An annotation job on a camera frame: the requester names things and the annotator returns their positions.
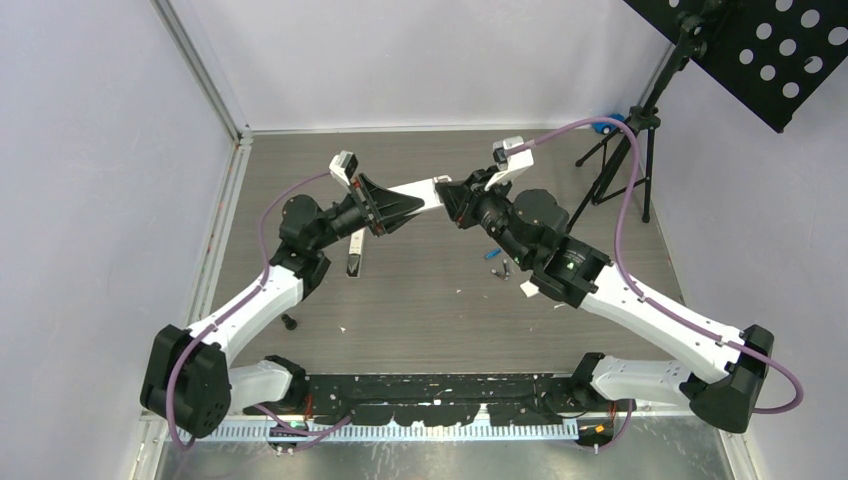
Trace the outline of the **white remote control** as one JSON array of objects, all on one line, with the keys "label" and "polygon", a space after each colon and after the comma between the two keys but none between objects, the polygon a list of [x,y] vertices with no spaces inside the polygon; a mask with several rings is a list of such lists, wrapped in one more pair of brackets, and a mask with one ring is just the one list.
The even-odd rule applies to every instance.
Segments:
[{"label": "white remote control", "polygon": [[451,181],[452,179],[450,176],[441,175],[437,177],[419,180],[416,182],[393,186],[390,187],[389,190],[394,193],[406,195],[409,197],[415,197],[423,201],[422,206],[416,208],[411,213],[409,213],[409,216],[412,216],[432,210],[443,210],[444,203],[441,200],[441,197],[438,194],[436,187],[439,184],[448,183]]}]

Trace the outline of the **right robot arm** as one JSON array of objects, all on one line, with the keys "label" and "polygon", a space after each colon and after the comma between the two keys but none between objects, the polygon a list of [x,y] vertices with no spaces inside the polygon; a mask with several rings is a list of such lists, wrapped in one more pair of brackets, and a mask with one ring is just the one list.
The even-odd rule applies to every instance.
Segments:
[{"label": "right robot arm", "polygon": [[491,175],[476,170],[464,181],[436,182],[457,227],[481,227],[518,269],[530,272],[531,294],[611,320],[673,358],[587,353],[570,385],[574,403],[589,411],[607,400],[686,406],[715,428],[746,432],[768,374],[773,334],[760,325],[724,325],[625,278],[608,255],[567,234],[568,212],[548,191],[524,190],[510,199],[508,187],[485,186]]}]

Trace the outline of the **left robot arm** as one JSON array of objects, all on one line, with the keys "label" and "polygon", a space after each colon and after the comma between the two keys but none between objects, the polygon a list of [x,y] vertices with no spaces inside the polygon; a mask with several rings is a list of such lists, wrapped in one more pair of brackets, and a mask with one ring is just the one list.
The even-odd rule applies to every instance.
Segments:
[{"label": "left robot arm", "polygon": [[293,188],[275,204],[283,226],[305,242],[285,237],[273,256],[264,254],[259,276],[219,310],[186,328],[167,325],[154,338],[140,403],[161,416],[171,440],[181,448],[216,430],[231,411],[270,402],[280,412],[298,412],[307,398],[293,367],[263,360],[234,368],[233,359],[274,319],[301,303],[322,282],[330,262],[323,247],[373,227],[387,234],[443,202],[433,177],[383,188],[358,175],[344,181],[348,195],[322,209]]}]

